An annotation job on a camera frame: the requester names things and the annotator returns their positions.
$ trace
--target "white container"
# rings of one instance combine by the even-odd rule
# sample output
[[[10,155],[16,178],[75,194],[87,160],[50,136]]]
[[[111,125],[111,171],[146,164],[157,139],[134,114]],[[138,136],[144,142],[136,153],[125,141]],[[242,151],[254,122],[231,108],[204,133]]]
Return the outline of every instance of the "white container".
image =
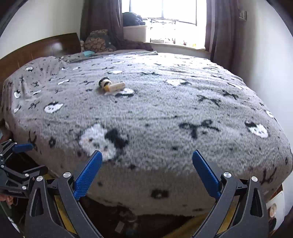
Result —
[[[147,29],[147,25],[125,26],[123,27],[123,37],[125,40],[147,42]]]

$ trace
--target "silver bolt head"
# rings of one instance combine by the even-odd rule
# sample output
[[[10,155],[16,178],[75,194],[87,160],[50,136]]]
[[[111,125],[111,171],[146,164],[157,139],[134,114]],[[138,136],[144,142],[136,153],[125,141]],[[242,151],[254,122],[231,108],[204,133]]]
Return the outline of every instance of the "silver bolt head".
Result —
[[[37,181],[38,181],[38,182],[40,182],[40,181],[42,181],[42,180],[43,180],[43,176],[38,176],[38,177],[37,177]]]
[[[231,178],[232,174],[230,174],[229,172],[225,172],[225,173],[224,173],[224,176],[225,176],[226,178]]]
[[[277,205],[274,203],[269,210],[269,216],[270,218],[274,218],[274,216],[276,215],[276,211],[277,211]]]
[[[255,177],[255,176],[252,176],[251,177],[251,180],[254,181],[254,182],[257,182],[258,181],[257,177]]]
[[[71,173],[70,172],[65,172],[64,174],[63,174],[63,177],[64,178],[69,178],[71,176]]]

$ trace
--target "small object on bed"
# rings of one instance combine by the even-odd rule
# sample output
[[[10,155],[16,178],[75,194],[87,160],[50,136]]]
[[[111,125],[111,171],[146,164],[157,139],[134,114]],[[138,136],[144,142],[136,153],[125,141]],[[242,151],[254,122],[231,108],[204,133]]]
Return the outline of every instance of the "small object on bed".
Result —
[[[102,89],[104,89],[106,92],[114,92],[125,89],[126,84],[125,82],[112,84],[108,77],[104,77],[99,81],[99,86],[102,87]]]
[[[90,51],[90,50],[87,50],[87,51],[84,51],[84,52],[83,52],[83,54],[84,54],[85,57],[88,57],[88,56],[90,56],[90,55],[93,55],[94,53],[95,53],[95,52]]]

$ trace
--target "blue gripper pad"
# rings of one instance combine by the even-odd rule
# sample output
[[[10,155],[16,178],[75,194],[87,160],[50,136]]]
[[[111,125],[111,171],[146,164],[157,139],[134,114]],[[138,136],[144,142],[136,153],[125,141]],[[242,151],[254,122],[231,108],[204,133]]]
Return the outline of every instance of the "blue gripper pad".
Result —
[[[193,152],[192,163],[198,175],[200,176],[200,179],[202,180],[208,194],[218,200],[221,196],[220,182],[205,161],[205,159],[197,150]]]
[[[97,172],[103,163],[103,155],[96,150],[90,157],[89,162],[75,180],[73,195],[76,200],[84,197],[92,184]]]
[[[31,143],[16,144],[15,146],[12,147],[12,152],[21,153],[21,152],[30,151],[32,149],[33,149],[33,145]]]

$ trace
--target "yellow strip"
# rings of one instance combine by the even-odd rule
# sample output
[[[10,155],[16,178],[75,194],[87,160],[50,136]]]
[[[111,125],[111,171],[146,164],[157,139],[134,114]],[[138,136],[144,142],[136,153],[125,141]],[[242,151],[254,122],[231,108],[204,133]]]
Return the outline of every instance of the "yellow strip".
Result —
[[[207,214],[190,219],[180,228],[174,230],[163,238],[190,238],[198,230],[206,216]]]
[[[45,174],[44,175],[44,178],[47,180],[47,179],[53,179],[53,177],[49,174]],[[54,196],[55,198],[55,202],[56,202],[56,205],[57,205],[57,208],[58,208],[58,211],[59,211],[59,214],[60,214],[60,217],[63,221],[63,224],[66,228],[66,230],[70,231],[71,233],[74,233],[74,234],[77,234],[71,221],[69,220],[69,217],[67,215],[67,212],[65,210],[65,207],[63,205],[63,202],[61,200],[61,197],[60,196]]]
[[[232,221],[233,215],[235,213],[235,210],[236,206],[232,204],[217,234],[222,233],[228,229],[230,222]]]

